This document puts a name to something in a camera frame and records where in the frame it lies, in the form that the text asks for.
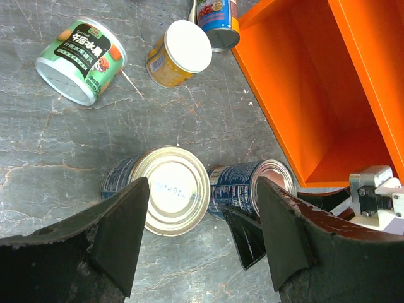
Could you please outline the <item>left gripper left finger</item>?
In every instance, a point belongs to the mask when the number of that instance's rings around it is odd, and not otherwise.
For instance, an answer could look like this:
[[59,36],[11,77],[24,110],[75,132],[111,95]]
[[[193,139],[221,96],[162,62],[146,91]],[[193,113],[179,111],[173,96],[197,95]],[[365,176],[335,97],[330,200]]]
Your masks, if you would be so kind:
[[141,177],[67,219],[1,239],[2,302],[124,302],[149,200]]

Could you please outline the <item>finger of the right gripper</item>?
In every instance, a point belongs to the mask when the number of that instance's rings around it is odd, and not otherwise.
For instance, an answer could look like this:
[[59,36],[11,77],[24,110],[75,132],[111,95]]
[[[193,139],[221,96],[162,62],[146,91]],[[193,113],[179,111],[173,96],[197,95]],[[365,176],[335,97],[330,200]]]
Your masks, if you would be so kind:
[[232,233],[241,266],[248,270],[266,256],[261,219],[234,206],[223,206],[222,214]]

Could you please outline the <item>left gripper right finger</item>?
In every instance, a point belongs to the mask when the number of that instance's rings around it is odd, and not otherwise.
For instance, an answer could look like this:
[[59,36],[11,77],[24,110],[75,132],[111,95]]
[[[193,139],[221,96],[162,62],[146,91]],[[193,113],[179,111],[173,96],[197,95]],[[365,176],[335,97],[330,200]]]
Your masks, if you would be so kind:
[[402,302],[403,237],[338,218],[258,179],[273,288],[282,302]]

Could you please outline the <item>blue can pull tab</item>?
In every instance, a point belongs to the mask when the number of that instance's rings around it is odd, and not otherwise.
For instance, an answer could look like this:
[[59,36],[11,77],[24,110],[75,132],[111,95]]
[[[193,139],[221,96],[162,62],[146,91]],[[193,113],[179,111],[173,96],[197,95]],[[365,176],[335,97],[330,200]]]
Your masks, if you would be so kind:
[[275,159],[248,163],[238,163],[212,168],[208,171],[210,180],[210,202],[207,212],[224,219],[222,205],[238,207],[241,210],[259,215],[257,181],[265,177],[293,194],[297,187],[289,168]]

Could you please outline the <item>dark blue can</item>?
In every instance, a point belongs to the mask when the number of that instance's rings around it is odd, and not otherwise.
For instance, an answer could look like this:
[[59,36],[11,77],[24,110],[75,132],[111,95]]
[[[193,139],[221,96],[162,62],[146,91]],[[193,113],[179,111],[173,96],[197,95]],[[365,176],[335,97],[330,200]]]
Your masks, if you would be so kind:
[[210,200],[210,181],[193,153],[178,146],[161,146],[115,163],[104,174],[100,200],[140,177],[148,179],[150,188],[147,230],[175,237],[189,232],[203,219]]

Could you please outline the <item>orange shelf cabinet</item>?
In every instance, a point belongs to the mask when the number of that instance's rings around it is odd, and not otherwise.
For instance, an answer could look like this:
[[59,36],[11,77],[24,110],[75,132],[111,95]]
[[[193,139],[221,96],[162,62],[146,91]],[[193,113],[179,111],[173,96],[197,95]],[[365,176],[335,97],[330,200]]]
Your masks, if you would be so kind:
[[303,187],[403,177],[403,2],[260,1],[234,56]]

